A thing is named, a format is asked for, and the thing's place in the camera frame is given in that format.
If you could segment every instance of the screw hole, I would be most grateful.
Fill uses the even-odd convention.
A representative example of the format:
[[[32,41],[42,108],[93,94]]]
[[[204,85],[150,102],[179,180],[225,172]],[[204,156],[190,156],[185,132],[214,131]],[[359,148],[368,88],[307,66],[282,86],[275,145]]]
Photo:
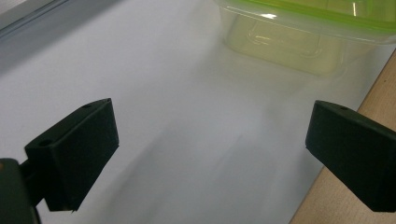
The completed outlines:
[[[41,147],[46,147],[46,146],[48,146],[51,143],[52,143],[52,140],[46,139],[46,140],[41,141],[38,145],[41,146]]]

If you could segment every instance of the plastic container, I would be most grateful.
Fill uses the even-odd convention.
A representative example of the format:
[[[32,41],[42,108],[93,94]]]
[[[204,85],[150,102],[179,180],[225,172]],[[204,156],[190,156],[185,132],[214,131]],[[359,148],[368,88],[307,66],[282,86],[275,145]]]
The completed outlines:
[[[395,0],[215,0],[226,44],[316,75],[396,42]]]

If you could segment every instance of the wooden surface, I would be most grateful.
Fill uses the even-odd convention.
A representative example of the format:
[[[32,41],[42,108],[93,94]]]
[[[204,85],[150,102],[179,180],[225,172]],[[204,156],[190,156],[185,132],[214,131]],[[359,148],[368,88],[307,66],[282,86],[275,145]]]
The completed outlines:
[[[358,110],[396,131],[396,50]],[[291,224],[390,224],[396,213],[374,213],[324,167]]]

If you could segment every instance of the container lid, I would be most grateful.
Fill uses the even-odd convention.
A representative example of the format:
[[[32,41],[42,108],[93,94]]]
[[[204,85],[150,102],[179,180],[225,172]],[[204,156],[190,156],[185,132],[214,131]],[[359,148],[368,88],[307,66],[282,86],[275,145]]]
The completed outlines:
[[[215,0],[232,12],[307,32],[396,43],[395,0]]]

